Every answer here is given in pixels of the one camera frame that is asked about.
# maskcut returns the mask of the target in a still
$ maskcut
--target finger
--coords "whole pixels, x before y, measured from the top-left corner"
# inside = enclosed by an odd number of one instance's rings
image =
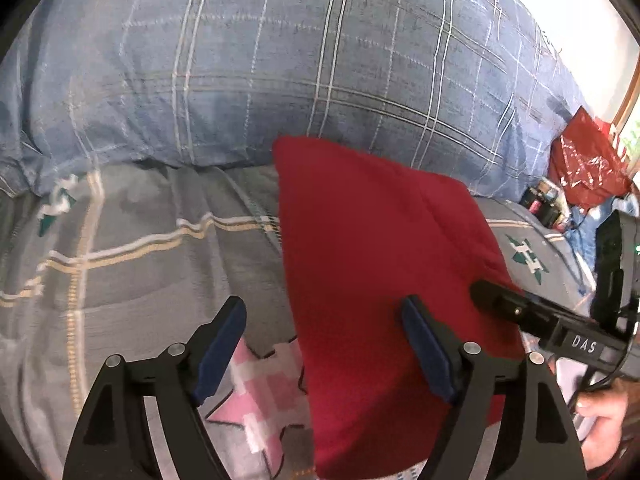
[[[576,403],[576,412],[582,416],[599,416],[617,423],[625,418],[628,395],[625,390],[613,387],[592,394],[580,394]]]
[[[587,470],[605,465],[613,458],[622,439],[622,425],[610,418],[598,418],[582,443],[582,456]]]

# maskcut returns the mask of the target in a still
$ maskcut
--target folded red cloth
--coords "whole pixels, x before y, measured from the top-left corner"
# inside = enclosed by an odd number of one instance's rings
[[[435,397],[398,319],[418,294],[462,340],[519,358],[517,328],[473,305],[469,285],[511,285],[465,186],[323,140],[274,146],[282,247],[320,478],[386,476],[426,459],[449,406]],[[494,399],[489,424],[502,400]]]

